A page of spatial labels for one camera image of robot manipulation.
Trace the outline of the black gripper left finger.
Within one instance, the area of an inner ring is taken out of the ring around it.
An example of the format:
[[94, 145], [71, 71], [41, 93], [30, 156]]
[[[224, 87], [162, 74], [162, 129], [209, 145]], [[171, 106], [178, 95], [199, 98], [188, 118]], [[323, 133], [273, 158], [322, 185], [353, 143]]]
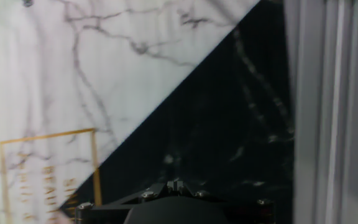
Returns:
[[82, 203], [75, 208], [75, 224], [122, 224], [136, 205], [172, 196], [175, 191], [176, 182], [168, 181], [166, 184], [153, 184], [145, 190], [105, 205]]

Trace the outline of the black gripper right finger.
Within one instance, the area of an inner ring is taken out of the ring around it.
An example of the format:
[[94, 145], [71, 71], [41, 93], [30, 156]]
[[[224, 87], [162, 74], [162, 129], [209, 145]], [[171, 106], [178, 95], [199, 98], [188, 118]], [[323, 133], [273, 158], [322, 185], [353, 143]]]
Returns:
[[230, 202], [181, 180], [176, 181], [176, 193], [221, 208], [231, 223], [274, 224], [274, 202], [266, 198], [244, 203]]

